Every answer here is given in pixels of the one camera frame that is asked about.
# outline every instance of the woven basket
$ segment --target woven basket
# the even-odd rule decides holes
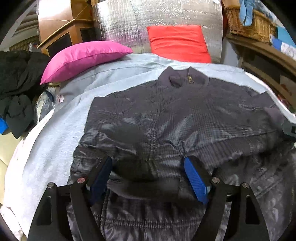
[[[276,25],[263,13],[253,10],[252,25],[245,27],[240,22],[239,9],[240,6],[229,6],[224,9],[227,14],[230,32],[269,44],[270,35],[275,35]]]

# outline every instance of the wooden shelf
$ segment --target wooden shelf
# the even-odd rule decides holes
[[[291,57],[281,53],[279,50],[274,47],[259,42],[257,40],[241,37],[235,34],[227,34],[226,36],[229,42],[234,43],[236,45],[240,45],[251,50],[254,50],[257,53],[260,53],[271,60],[277,62],[284,68],[286,68],[289,72],[291,72],[294,76],[296,76],[296,61]]]

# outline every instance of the black clothes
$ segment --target black clothes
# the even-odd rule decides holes
[[[33,121],[32,100],[42,92],[39,84],[49,61],[39,52],[0,51],[0,116],[15,138]]]
[[[266,110],[282,117],[266,93],[169,67],[156,81],[93,100],[68,183],[109,155],[108,191],[92,208],[105,239],[189,241],[205,211],[183,168],[196,156],[224,182],[251,185],[277,240],[290,220],[296,150]]]

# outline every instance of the red pillow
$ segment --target red pillow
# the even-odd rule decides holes
[[[200,25],[147,27],[151,52],[183,62],[211,63]]]

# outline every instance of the metal screw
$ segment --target metal screw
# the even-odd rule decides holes
[[[78,183],[84,183],[85,182],[85,178],[84,177],[80,177],[77,179]]]
[[[212,181],[213,181],[213,183],[218,184],[220,182],[220,179],[217,177],[213,177]]]
[[[249,184],[247,184],[247,183],[242,183],[242,186],[244,187],[244,188],[249,188]]]
[[[54,182],[50,182],[50,183],[48,183],[48,184],[47,184],[47,187],[48,187],[48,188],[53,188],[53,187],[54,187]]]

